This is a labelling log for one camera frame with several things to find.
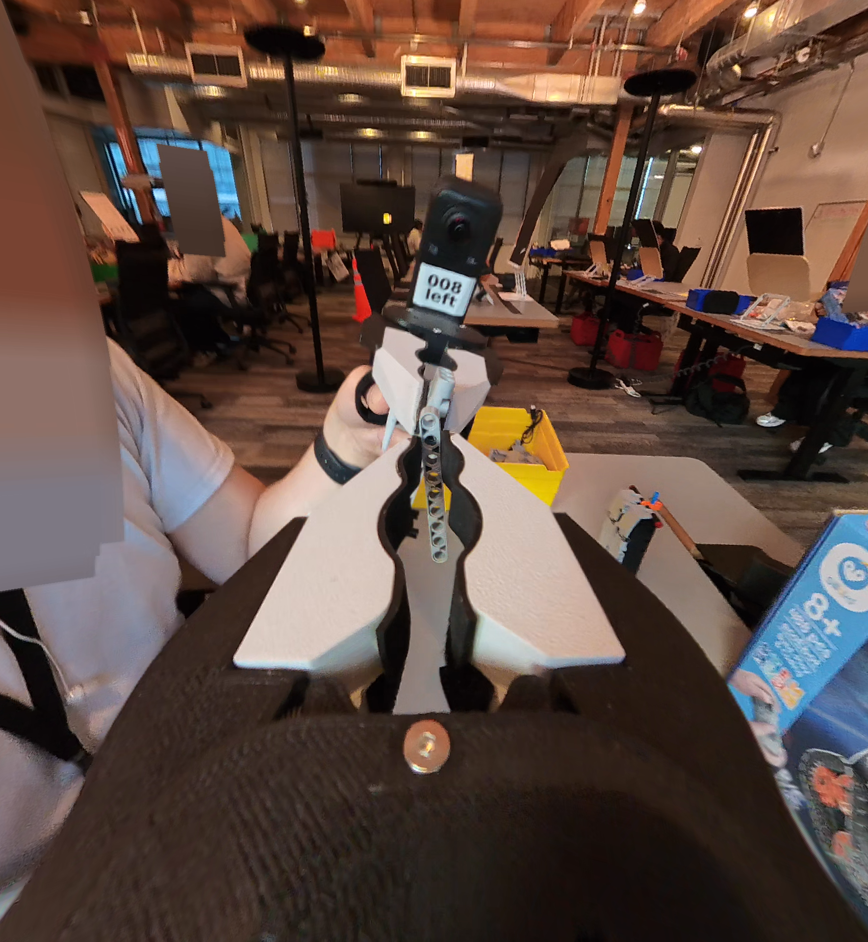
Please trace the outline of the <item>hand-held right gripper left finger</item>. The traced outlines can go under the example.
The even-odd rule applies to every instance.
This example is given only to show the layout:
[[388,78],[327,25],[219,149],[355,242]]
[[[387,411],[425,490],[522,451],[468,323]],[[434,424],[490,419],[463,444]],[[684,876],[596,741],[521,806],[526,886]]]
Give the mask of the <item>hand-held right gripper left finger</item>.
[[404,568],[380,523],[404,483],[391,446],[305,520],[233,665],[304,672],[380,672],[378,632],[394,613]]

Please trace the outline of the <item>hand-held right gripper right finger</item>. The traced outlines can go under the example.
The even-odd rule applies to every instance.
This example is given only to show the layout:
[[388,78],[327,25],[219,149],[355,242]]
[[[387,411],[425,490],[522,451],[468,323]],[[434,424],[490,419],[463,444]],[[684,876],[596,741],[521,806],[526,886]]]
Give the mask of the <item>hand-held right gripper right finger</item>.
[[549,505],[462,437],[444,447],[461,551],[448,659],[481,672],[618,664],[625,651]]

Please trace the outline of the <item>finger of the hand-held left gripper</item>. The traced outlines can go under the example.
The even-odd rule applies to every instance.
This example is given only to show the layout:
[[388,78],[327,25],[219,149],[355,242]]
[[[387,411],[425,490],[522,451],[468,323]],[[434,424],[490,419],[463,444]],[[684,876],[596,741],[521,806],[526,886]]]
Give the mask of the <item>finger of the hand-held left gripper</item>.
[[409,435],[418,431],[419,415],[427,401],[425,345],[382,345],[375,353],[372,376],[389,406],[390,417]]
[[481,352],[446,351],[440,360],[440,437],[461,432],[487,398],[493,367]]

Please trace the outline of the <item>light grey connector piece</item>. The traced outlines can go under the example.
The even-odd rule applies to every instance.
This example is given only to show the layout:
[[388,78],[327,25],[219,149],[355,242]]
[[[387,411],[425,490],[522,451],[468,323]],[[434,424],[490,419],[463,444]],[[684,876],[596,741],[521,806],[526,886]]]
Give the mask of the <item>light grey connector piece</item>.
[[428,382],[427,397],[419,413],[421,426],[445,422],[450,411],[454,389],[455,373],[444,366],[436,367]]

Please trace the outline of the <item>grey perforated building beam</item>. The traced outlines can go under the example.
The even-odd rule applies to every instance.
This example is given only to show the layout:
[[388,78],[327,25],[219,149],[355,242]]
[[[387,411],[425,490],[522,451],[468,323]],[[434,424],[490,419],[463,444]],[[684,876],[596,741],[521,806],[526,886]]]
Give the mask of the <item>grey perforated building beam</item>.
[[418,437],[422,447],[421,488],[424,492],[431,558],[444,563],[448,559],[448,512],[445,495],[450,481],[460,480],[463,453],[455,437],[443,430],[440,413],[432,406],[423,407],[418,418]]

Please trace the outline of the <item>person's left forearm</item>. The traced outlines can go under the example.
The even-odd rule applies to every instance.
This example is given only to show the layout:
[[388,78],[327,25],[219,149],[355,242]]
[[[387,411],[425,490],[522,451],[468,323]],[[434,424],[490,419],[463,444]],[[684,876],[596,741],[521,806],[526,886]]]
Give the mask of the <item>person's left forearm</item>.
[[353,468],[349,479],[367,467],[380,454],[381,438],[378,430],[361,441],[338,443],[333,448],[317,444],[318,437],[303,457],[279,482],[269,486],[258,499],[252,513],[249,532],[249,556],[253,556],[276,536],[287,524],[297,518],[311,515],[327,499],[340,492],[344,483],[330,475],[323,458],[332,455],[342,465]]

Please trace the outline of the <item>person's left hand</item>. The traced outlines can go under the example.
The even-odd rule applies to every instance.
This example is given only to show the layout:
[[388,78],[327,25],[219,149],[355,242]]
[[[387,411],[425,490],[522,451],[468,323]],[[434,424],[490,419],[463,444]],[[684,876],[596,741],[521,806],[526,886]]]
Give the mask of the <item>person's left hand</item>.
[[361,470],[383,452],[389,404],[370,366],[351,371],[337,391],[323,423],[326,445],[345,465]]

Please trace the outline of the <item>black screen on stand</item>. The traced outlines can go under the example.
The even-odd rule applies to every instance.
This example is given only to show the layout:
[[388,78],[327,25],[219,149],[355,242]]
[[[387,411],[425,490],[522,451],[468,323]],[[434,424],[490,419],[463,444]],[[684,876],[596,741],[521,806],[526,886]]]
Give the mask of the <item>black screen on stand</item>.
[[391,181],[341,183],[342,230],[371,237],[407,234],[415,222],[416,189]]

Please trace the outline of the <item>grey background table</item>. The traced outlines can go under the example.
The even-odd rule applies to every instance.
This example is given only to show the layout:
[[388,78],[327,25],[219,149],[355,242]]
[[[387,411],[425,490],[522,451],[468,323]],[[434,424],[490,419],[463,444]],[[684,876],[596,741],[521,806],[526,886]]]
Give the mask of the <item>grey background table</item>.
[[534,343],[539,332],[557,331],[559,318],[537,300],[485,287],[482,296],[471,301],[464,324],[475,329],[487,342],[499,337],[514,343]]

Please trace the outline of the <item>black wristband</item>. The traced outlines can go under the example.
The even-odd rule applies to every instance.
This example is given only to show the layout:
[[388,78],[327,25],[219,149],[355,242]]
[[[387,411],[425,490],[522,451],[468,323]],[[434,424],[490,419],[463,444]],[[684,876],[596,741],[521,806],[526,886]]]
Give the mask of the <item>black wristband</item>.
[[357,476],[360,468],[356,465],[350,465],[343,461],[339,455],[329,446],[323,430],[320,430],[312,445],[313,456],[328,476],[336,484],[345,485],[348,481]]

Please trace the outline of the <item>yellow plastic bin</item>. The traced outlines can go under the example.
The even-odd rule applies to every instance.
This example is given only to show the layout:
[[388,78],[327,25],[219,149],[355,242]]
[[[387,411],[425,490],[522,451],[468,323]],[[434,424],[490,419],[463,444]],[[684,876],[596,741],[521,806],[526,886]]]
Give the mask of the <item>yellow plastic bin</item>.
[[[495,464],[515,478],[526,490],[551,505],[569,467],[568,460],[559,443],[555,428],[547,414],[536,407],[530,409],[483,406],[475,415],[467,443],[489,459],[493,448],[508,449],[516,441],[540,456],[545,467],[538,465]],[[450,489],[445,494],[447,510],[450,507]],[[412,507],[426,510],[421,483],[412,499]]]

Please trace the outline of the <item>grey and black toy module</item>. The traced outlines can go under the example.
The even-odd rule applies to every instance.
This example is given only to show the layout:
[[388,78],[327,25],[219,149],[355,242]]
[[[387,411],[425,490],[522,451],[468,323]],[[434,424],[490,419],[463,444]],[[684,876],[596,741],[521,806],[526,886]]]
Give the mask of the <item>grey and black toy module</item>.
[[655,532],[664,525],[661,493],[651,496],[631,487],[616,492],[605,511],[598,542],[627,571],[636,575]]

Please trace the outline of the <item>white ceiling air vent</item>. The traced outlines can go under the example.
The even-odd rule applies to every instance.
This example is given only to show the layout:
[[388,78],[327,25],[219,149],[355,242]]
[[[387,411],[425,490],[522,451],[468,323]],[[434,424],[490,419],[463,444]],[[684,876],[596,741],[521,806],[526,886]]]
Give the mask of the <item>white ceiling air vent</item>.
[[248,75],[242,47],[187,42],[186,62],[194,84],[246,88]]
[[409,99],[452,99],[457,62],[453,57],[404,54],[400,60],[401,95]]

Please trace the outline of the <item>black floor lamp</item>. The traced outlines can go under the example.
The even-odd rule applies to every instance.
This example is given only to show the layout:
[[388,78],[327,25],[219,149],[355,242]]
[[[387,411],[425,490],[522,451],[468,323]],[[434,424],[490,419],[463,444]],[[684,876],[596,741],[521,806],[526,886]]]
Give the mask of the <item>black floor lamp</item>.
[[588,366],[575,367],[568,373],[568,383],[586,391],[602,391],[610,388],[613,375],[599,366],[607,339],[607,331],[614,308],[616,283],[620,275],[620,265],[624,249],[628,242],[629,229],[635,218],[635,209],[640,194],[641,182],[648,151],[652,139],[653,126],[661,99],[687,91],[697,80],[695,72],[689,68],[666,67],[629,77],[624,83],[624,90],[635,98],[646,97],[648,106],[645,123],[639,141],[638,157],[632,178],[624,216],[618,229],[616,257],[612,263],[611,274],[605,289],[605,300],[601,311],[600,325],[592,348]]
[[295,64],[298,62],[313,63],[319,61],[325,53],[325,45],[317,37],[306,35],[300,29],[292,26],[250,26],[245,30],[244,37],[249,46],[254,50],[281,60],[283,67],[283,81],[285,84],[290,129],[289,150],[297,201],[299,245],[303,253],[302,282],[309,305],[310,332],[314,357],[313,369],[301,369],[296,375],[296,383],[299,391],[304,393],[331,394],[335,393],[340,388],[345,380],[345,374],[338,368],[327,367],[323,358],[323,345],[315,291],[309,204],[299,128],[299,102],[295,77]]

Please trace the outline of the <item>brown wooden stick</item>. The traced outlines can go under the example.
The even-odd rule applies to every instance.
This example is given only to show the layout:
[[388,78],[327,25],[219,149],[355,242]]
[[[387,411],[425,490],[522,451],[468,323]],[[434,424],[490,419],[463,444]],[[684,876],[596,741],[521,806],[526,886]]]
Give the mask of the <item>brown wooden stick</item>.
[[652,513],[656,528],[668,528],[693,559],[699,562],[706,560],[697,543],[682,526],[676,516],[668,509],[660,492],[654,492],[651,497],[646,497],[643,492],[634,485],[630,485],[629,490],[640,498],[640,507]]

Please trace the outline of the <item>black office chair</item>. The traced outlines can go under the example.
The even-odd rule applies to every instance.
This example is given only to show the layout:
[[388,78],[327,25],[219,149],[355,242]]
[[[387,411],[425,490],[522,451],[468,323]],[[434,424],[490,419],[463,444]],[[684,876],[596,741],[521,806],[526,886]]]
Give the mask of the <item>black office chair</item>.
[[115,252],[118,342],[157,383],[176,381],[191,366],[192,352],[170,311],[167,253],[152,244],[125,241],[116,243]]
[[246,326],[250,330],[251,350],[270,349],[282,356],[287,365],[294,363],[297,348],[286,340],[272,340],[269,329],[277,324],[290,323],[303,335],[305,323],[287,309],[285,272],[280,259],[279,239],[274,234],[260,231],[257,249],[252,253],[251,268],[246,285]]

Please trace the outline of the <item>large red bag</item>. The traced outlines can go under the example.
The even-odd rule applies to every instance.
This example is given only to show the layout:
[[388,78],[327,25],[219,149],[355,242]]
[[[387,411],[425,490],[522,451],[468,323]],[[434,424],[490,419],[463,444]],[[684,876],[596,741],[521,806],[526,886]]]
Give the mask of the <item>large red bag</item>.
[[616,329],[608,336],[605,362],[617,369],[652,372],[660,365],[663,347],[659,334]]

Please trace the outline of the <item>black backpack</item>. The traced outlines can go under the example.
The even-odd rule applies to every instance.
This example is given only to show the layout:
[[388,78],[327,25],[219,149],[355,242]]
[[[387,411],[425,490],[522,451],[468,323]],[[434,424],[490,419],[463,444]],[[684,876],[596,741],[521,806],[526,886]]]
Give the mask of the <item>black backpack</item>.
[[690,415],[704,418],[720,428],[742,425],[749,411],[746,383],[735,376],[711,375],[690,386],[683,406]]

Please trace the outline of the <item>blue bin with black pouch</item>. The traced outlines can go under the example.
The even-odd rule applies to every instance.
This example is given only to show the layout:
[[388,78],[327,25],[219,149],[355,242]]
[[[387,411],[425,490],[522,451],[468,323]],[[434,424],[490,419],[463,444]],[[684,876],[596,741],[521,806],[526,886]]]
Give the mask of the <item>blue bin with black pouch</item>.
[[731,290],[692,288],[687,294],[686,306],[700,313],[740,315],[756,300],[757,296]]

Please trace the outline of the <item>blue toy box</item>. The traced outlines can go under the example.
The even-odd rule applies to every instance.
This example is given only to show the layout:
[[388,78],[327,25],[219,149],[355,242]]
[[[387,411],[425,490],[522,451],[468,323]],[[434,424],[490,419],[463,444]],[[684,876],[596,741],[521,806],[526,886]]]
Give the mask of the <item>blue toy box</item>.
[[829,518],[728,687],[795,823],[868,927],[868,511]]

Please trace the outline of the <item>long wooden work desks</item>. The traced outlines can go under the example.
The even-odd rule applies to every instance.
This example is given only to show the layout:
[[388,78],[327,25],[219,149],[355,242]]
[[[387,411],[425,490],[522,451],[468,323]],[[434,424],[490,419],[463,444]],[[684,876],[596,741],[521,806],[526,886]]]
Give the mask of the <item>long wooden work desks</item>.
[[771,368],[803,366],[813,361],[836,366],[839,370],[838,379],[827,390],[824,410],[811,425],[788,464],[779,472],[743,470],[738,474],[745,480],[847,483],[845,477],[817,470],[815,465],[819,460],[819,450],[826,441],[829,424],[840,418],[851,406],[868,376],[868,351],[828,347],[786,331],[758,330],[736,321],[730,315],[695,311],[686,307],[681,299],[633,288],[624,281],[619,281],[616,288],[636,300],[652,302],[675,312],[679,315],[679,327],[689,335],[680,371],[670,387],[670,398],[681,398],[685,373],[697,360],[702,366],[708,367],[710,357],[720,349]]

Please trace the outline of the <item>blue bin with parts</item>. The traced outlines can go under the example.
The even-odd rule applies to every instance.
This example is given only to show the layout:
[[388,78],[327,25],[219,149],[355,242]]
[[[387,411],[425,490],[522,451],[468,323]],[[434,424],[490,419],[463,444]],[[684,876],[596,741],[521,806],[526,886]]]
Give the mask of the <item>blue bin with parts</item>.
[[818,318],[813,342],[845,351],[868,352],[868,313]]

